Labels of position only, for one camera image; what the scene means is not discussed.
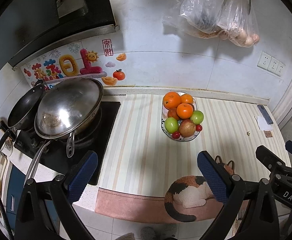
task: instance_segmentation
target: mandarin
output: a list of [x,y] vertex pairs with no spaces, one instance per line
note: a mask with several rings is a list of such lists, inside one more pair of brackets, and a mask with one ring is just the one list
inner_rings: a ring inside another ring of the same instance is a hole
[[180,98],[181,103],[193,104],[193,97],[189,94],[183,94]]
[[162,99],[162,104],[165,108],[171,109],[179,106],[181,103],[180,95],[176,92],[168,92]]
[[177,115],[181,119],[190,118],[193,115],[193,107],[190,104],[182,103],[177,106]]

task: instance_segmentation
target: black stovetop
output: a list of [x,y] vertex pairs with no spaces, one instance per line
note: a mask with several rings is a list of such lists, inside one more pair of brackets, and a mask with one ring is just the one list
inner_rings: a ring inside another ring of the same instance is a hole
[[[66,174],[73,165],[79,163],[87,151],[92,150],[97,153],[98,165],[89,184],[97,185],[102,167],[102,160],[119,107],[120,102],[101,102],[100,109],[91,126],[80,134],[81,137],[75,137],[73,157],[68,158],[66,155],[66,141],[54,140],[48,146],[48,151],[42,154],[40,163],[58,173]],[[97,128],[92,132],[94,125],[97,125]],[[91,132],[92,134],[83,140],[83,138],[86,137],[85,135]],[[32,139],[36,141],[37,146],[32,146]],[[14,143],[14,147],[28,157],[34,158],[39,144],[44,142],[44,140],[45,139],[39,137],[34,130],[21,130]]]

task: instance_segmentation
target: green apple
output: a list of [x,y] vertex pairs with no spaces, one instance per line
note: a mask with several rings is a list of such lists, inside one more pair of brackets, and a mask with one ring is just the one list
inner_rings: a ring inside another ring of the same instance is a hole
[[193,115],[190,117],[190,120],[193,121],[195,125],[201,124],[204,120],[204,114],[202,111],[193,111]]
[[167,132],[174,133],[178,131],[179,124],[175,118],[169,117],[165,120],[165,128]]

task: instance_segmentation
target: white paper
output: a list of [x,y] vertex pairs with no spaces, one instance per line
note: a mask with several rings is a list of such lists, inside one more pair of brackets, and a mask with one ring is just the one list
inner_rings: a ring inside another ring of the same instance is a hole
[[261,131],[272,131],[272,125],[267,124],[266,119],[263,116],[255,116],[258,127]]

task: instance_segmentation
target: calico cat pattern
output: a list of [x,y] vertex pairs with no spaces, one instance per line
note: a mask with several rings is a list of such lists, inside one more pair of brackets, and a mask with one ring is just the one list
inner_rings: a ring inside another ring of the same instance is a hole
[[[234,174],[234,162],[228,164],[222,162],[220,156],[216,156],[215,162],[223,166],[230,174]],[[206,199],[214,198],[206,180],[203,176],[185,176],[177,179],[168,189],[165,195],[165,209],[167,213],[177,221],[192,222],[196,216],[179,213],[173,205],[173,202],[182,205],[184,208],[193,208],[203,206]]]

